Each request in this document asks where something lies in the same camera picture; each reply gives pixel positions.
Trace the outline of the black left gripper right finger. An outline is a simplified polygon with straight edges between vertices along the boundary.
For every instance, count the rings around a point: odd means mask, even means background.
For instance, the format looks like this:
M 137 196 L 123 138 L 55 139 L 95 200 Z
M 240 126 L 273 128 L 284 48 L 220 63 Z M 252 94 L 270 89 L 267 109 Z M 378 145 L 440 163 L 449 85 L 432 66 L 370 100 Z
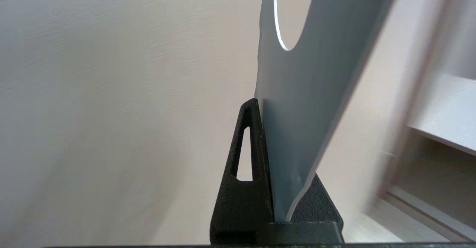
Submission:
M 317 174 L 304 196 L 298 202 L 291 222 L 335 222 L 343 219 Z

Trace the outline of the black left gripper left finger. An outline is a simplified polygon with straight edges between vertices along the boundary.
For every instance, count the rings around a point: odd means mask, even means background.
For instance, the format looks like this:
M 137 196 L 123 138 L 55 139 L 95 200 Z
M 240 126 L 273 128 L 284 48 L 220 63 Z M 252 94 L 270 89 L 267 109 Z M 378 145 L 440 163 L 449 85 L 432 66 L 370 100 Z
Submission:
M 252 180 L 237 178 L 244 131 L 250 130 Z M 266 138 L 257 99 L 242 104 L 211 222 L 212 245 L 254 245 L 262 226 L 274 222 Z

